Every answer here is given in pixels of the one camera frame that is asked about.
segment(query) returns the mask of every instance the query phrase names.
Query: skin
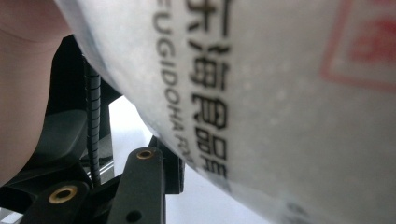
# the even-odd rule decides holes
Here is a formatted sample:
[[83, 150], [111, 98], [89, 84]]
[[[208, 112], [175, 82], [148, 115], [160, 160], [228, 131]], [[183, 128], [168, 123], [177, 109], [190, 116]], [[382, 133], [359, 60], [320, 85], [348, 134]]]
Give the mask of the skin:
[[0, 0], [0, 186], [35, 150], [52, 59], [70, 33], [51, 0]]

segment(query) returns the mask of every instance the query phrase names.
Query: black bracket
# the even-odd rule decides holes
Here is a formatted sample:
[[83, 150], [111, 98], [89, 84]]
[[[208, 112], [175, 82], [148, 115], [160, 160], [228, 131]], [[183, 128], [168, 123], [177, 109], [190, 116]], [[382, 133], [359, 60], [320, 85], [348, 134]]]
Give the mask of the black bracket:
[[165, 193], [183, 190], [184, 163], [160, 141], [133, 151], [122, 176], [90, 189], [68, 181], [42, 192], [21, 224], [164, 224]]

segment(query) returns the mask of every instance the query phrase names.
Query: red stamp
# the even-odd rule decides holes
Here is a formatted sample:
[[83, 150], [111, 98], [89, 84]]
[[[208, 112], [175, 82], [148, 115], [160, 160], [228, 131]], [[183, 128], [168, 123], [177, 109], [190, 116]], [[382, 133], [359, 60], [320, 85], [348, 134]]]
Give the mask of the red stamp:
[[396, 0], [342, 1], [321, 75], [396, 92]]

